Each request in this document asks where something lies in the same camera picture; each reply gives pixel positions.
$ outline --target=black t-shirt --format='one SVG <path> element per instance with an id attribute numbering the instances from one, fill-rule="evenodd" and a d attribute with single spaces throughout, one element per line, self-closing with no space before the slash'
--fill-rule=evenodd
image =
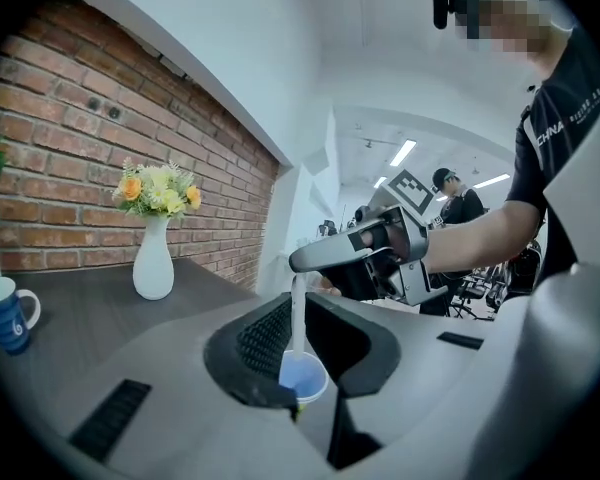
<path id="1" fill-rule="evenodd" d="M 482 201 L 473 189 L 467 190 L 464 197 L 452 197 L 440 210 L 445 224 L 464 224 L 484 214 Z"/>
<path id="2" fill-rule="evenodd" d="M 553 74 L 536 93 L 530 112 L 542 167 L 520 123 L 515 173 L 507 200 L 530 203 L 544 215 L 547 201 L 543 190 L 571 158 L 600 115 L 600 57 L 584 30 L 573 29 Z M 547 248 L 539 281 L 569 269 L 576 261 L 564 228 L 551 208 L 547 225 Z"/>

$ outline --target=white liquid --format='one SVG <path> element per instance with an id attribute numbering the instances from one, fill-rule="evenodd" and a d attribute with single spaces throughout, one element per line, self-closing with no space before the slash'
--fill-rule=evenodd
<path id="1" fill-rule="evenodd" d="M 307 294 L 307 281 L 305 274 L 296 274 L 291 282 L 291 345 L 293 357 L 301 359 L 304 352 L 304 337 L 306 334 L 304 324 L 304 307 Z"/>

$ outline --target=red brick wall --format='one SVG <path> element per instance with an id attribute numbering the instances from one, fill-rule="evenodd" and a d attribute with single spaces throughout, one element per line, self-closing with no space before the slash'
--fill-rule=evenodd
<path id="1" fill-rule="evenodd" d="M 278 163 L 199 85 L 95 9 L 50 0 L 5 42 L 0 133 L 3 270 L 133 261 L 143 222 L 111 202 L 130 156 L 173 160 L 202 188 L 201 208 L 170 223 L 172 256 L 253 287 Z"/>

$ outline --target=white vase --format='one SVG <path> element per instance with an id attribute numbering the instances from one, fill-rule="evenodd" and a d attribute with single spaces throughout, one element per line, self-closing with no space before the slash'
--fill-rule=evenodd
<path id="1" fill-rule="evenodd" d="M 147 217 L 142 245 L 133 262 L 133 285 L 145 299 L 166 297 L 173 288 L 173 262 L 167 247 L 168 217 Z"/>

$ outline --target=orange flower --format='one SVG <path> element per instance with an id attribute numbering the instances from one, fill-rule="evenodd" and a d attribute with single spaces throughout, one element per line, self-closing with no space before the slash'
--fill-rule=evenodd
<path id="1" fill-rule="evenodd" d="M 142 191 L 142 182 L 138 178 L 129 178 L 125 180 L 122 187 L 122 193 L 127 201 L 135 201 L 138 199 Z"/>
<path id="2" fill-rule="evenodd" d="M 202 196 L 200 195 L 200 189 L 195 185 L 191 185 L 187 189 L 187 199 L 189 200 L 189 204 L 194 210 L 200 208 L 200 203 L 202 203 Z"/>

